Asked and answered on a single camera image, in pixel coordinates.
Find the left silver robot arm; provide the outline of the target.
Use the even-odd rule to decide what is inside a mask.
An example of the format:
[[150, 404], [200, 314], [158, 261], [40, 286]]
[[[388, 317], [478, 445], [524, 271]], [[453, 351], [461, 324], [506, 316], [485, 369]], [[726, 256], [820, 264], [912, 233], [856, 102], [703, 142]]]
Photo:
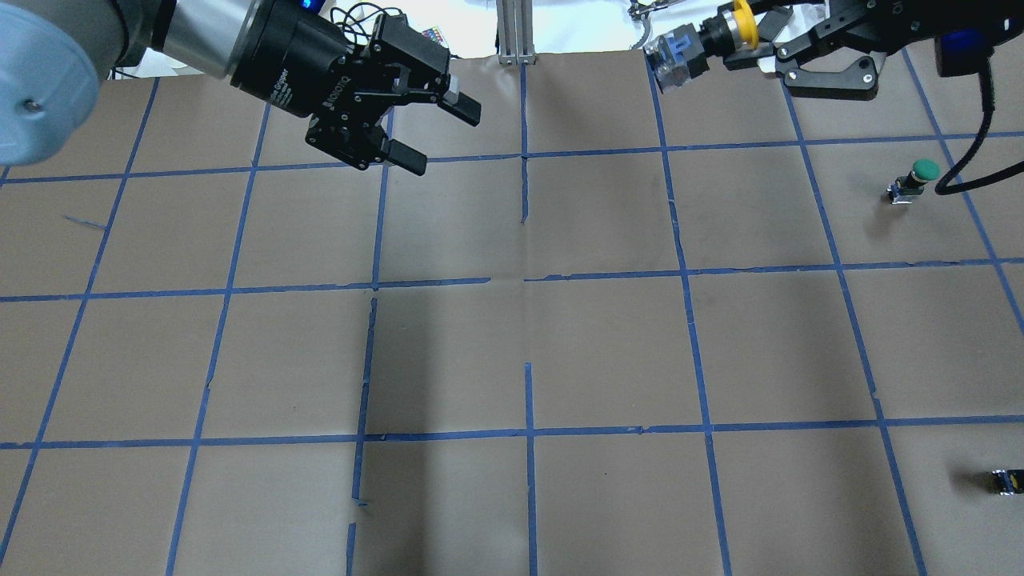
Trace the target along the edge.
[[359, 170], [426, 170], [382, 127], [396, 106], [431, 102], [471, 126], [482, 105], [450, 72], [447, 48], [382, 14], [349, 39], [299, 1], [4, 1], [1, 159], [53, 157], [88, 119], [113, 68], [151, 49], [307, 119], [308, 145]]

